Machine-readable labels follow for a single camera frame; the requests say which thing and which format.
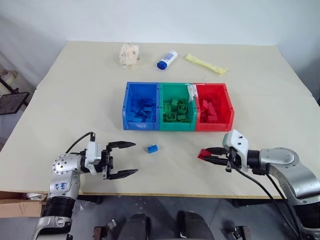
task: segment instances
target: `gray floor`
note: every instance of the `gray floor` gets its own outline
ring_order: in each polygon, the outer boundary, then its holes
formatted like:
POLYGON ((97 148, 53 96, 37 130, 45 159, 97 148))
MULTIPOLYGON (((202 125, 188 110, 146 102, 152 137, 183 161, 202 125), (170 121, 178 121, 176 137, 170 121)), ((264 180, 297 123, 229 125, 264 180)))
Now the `gray floor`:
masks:
MULTIPOLYGON (((228 239, 223 229, 232 223, 249 226, 252 240, 294 239, 271 204, 235 208, 227 199, 197 197, 105 196, 100 205, 77 201, 71 234, 74 240, 92 240, 94 226, 103 226, 111 219, 117 221, 144 213, 152 221, 150 239, 173 238, 175 219, 180 210, 200 214, 216 240, 228 239)), ((28 240, 37 220, 36 217, 0 218, 0 239, 28 240)))

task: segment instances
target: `blue lego brick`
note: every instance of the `blue lego brick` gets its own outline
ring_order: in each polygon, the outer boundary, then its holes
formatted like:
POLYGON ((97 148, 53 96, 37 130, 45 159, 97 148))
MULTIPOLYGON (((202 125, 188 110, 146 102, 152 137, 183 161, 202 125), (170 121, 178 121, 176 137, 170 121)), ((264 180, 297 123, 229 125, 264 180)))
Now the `blue lego brick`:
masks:
POLYGON ((148 147, 147 147, 147 150, 148 150, 148 153, 149 153, 149 154, 152 154, 152 153, 158 151, 158 146, 157 146, 157 145, 148 146, 148 147))
POLYGON ((127 82, 122 106, 124 130, 159 130, 158 82, 127 82))

